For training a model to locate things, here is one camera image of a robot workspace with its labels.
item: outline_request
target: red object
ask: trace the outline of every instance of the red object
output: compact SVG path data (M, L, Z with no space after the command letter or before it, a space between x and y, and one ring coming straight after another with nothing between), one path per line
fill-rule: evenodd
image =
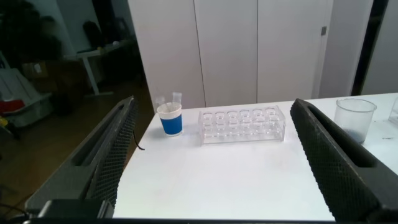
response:
M22 100L0 101L0 114L13 112L25 106Z

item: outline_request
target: white desk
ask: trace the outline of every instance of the white desk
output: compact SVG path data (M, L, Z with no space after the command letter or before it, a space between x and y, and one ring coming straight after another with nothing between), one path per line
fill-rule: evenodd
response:
M388 119L398 93L359 96L377 104L364 147L398 173L398 127ZM309 100L333 119L337 98ZM293 101L278 105L286 117L284 142L200 146L201 108L183 110L184 133L165 136L156 114L124 170L114 217L243 220L334 220L297 137Z
M82 52L82 53L77 53L75 55L65 55L63 56L65 59L69 59L69 60L77 60L79 58L81 58L83 60L83 63L85 65L86 71L87 71L87 75L88 75L88 79L91 83L91 86L93 87L93 91L94 91L94 95L95 96L99 96L99 95L111 95L113 94L113 92L104 92L104 93L100 93L98 86L97 86L97 82L95 81L94 75L93 75L93 71L91 70L91 66L90 66L90 62L88 61L89 57L94 57L94 56L100 56L100 55L104 55L106 53L109 53L113 50L116 50L124 45L126 45L127 43L130 43L131 41L129 40L122 40L119 44L113 45L113 44L107 44L105 45L103 48L97 49L97 50L92 50L89 52Z

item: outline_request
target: clear plastic cup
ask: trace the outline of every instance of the clear plastic cup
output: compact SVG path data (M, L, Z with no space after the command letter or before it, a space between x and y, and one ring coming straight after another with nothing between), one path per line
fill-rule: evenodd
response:
M374 103L360 99L342 99L336 101L335 123L344 129L355 141L362 144L368 133Z

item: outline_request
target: cardboard box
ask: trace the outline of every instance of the cardboard box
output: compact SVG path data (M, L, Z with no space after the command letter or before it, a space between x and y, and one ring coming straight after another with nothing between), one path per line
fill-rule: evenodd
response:
M25 63L22 69L38 92L66 95L72 105L80 102L87 90L87 73L78 61Z

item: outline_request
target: desk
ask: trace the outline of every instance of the desk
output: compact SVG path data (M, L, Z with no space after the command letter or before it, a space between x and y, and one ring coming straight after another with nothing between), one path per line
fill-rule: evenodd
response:
M363 146L398 173L398 127L387 121L398 93L359 96L377 105ZM339 98L309 100L329 118ZM334 220L297 137L293 101L183 110L184 133L165 136L156 114L121 177L114 217ZM200 146L201 110L277 105L284 142Z
M107 44L105 47L101 48L101 49L97 49L97 50L92 50L89 52L82 52L82 53L77 53L76 55L65 55L64 58L65 59L69 59L69 60L77 60L79 58L81 58L83 60L83 63L85 65L86 71L87 71L87 75L88 75L88 79L90 80L91 86L93 87L93 91L94 91L94 95L95 96L99 96L99 95L111 95L113 94L113 92L105 92L105 93L100 93L98 86L97 86L97 82L95 81L94 75L93 75L93 71L91 70L91 66L90 63L88 61L89 57L94 57L94 56L100 56L100 55L104 55L108 52L111 52L112 50L116 50L122 46L125 46L126 44L130 43L131 41L129 40L123 40L121 41L119 44L113 45L113 44Z

